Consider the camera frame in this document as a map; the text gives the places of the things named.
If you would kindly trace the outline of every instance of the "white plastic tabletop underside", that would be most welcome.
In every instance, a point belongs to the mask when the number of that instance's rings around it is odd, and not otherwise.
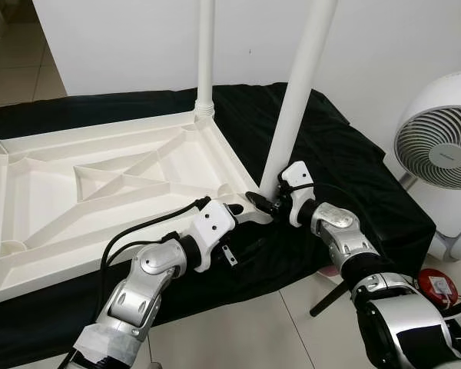
[[[2,147],[0,301],[96,270],[117,233],[206,195],[242,204],[241,220],[269,221],[245,200],[257,186],[213,119],[195,122],[192,111],[15,138]],[[183,231],[195,211],[117,246]]]

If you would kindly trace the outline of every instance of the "black cloth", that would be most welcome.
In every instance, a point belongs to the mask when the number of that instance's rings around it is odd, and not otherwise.
[[[217,86],[217,126],[259,183],[286,85]],[[0,139],[189,111],[196,90],[135,92],[37,101],[0,108]],[[354,211],[372,243],[398,270],[420,269],[434,223],[383,165],[384,153],[321,93],[312,91],[291,161],[304,160],[319,201]],[[229,246],[239,264],[231,268],[214,255],[212,268],[189,271],[164,292],[155,324],[222,304],[276,291],[330,263],[327,249],[306,228],[286,224],[242,224]],[[128,262],[108,272],[112,288]],[[11,367],[66,352],[95,308],[96,273],[86,274],[0,304],[0,367]]]

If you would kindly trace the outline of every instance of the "white wall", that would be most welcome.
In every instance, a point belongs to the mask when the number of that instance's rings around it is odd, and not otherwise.
[[[197,0],[34,0],[69,95],[196,85]],[[310,0],[217,0],[216,84],[288,79]],[[315,88],[388,156],[429,81],[461,69],[461,0],[340,0]]]

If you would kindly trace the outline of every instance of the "electric fan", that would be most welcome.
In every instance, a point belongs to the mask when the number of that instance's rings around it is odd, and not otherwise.
[[[418,95],[394,146],[408,172],[400,181],[437,225],[429,253],[461,260],[461,72],[437,79]]]

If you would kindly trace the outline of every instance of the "black cable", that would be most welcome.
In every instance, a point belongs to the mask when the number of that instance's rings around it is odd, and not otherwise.
[[[314,183],[301,184],[300,186],[289,187],[288,191],[289,192],[294,192],[294,191],[297,191],[297,190],[302,190],[304,188],[317,187],[317,186],[331,187],[331,188],[334,188],[334,189],[336,189],[338,191],[343,192],[347,196],[351,196],[351,194],[349,194],[347,191],[343,190],[341,187],[335,186],[334,184],[331,185],[331,184],[326,183],[326,182],[314,182]]]
[[[113,248],[114,244],[116,244],[116,242],[118,242],[121,238],[123,238],[127,234],[130,234],[132,232],[138,231],[138,230],[140,230],[142,228],[150,227],[151,225],[160,223],[162,221],[166,221],[168,219],[175,218],[178,215],[184,214],[185,212],[191,210],[194,207],[201,210],[206,204],[208,204],[208,202],[210,200],[211,199],[208,196],[206,196],[204,198],[199,198],[199,199],[193,201],[191,204],[185,206],[184,208],[182,208],[180,210],[173,211],[172,213],[163,215],[163,216],[161,216],[159,218],[155,218],[155,219],[152,219],[150,221],[146,221],[144,223],[140,223],[140,224],[134,225],[133,227],[127,228],[124,231],[116,234],[109,241],[108,245],[106,246],[106,248],[104,249],[104,252],[102,254],[101,265],[99,267],[99,289],[100,289],[100,293],[98,295],[98,301],[97,301],[97,304],[96,304],[95,315],[94,315],[94,317],[92,319],[93,321],[95,321],[97,315],[101,311],[102,305],[103,305],[103,302],[104,302],[104,279],[105,279],[105,275],[106,275],[106,261],[108,259],[109,251]]]
[[[409,277],[412,278],[412,281],[411,281],[411,282],[408,282],[408,280],[405,278],[405,276],[404,276],[403,274],[400,274],[400,275],[401,275],[401,277],[405,280],[405,282],[406,282],[407,284],[409,284],[409,285],[412,286],[412,287],[415,287],[415,286],[414,286],[414,284],[415,284],[415,278],[414,278],[414,277],[412,277],[411,275],[409,275]]]
[[[109,259],[106,261],[106,267],[109,267],[109,265],[111,265],[111,263],[113,262],[113,260],[121,253],[123,252],[124,250],[126,250],[127,248],[131,248],[132,246],[140,246],[140,245],[143,245],[143,244],[160,244],[161,243],[161,240],[159,241],[133,241],[133,242],[130,242],[129,244],[126,244],[124,246],[121,246],[118,250],[116,250],[110,257]]]

